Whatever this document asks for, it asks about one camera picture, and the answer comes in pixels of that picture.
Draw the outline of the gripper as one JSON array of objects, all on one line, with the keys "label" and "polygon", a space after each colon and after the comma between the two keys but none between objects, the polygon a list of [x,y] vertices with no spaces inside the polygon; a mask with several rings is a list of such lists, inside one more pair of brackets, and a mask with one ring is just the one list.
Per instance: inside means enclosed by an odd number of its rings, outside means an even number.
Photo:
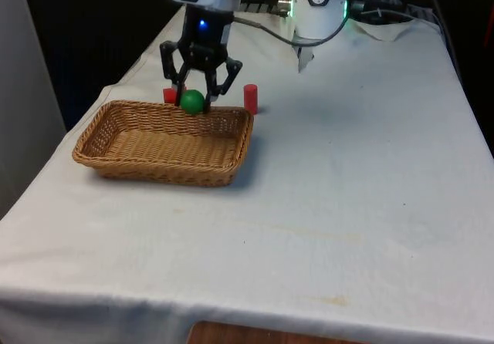
[{"label": "gripper", "polygon": [[[187,6],[179,41],[160,44],[164,78],[172,81],[176,91],[175,106],[181,105],[185,82],[191,69],[204,69],[207,90],[205,112],[210,110],[213,101],[228,92],[243,67],[242,62],[228,56],[227,43],[233,19],[233,12]],[[182,58],[179,71],[174,64],[175,52],[179,52]],[[223,84],[218,84],[217,68],[221,65],[225,65],[227,76]]]}]

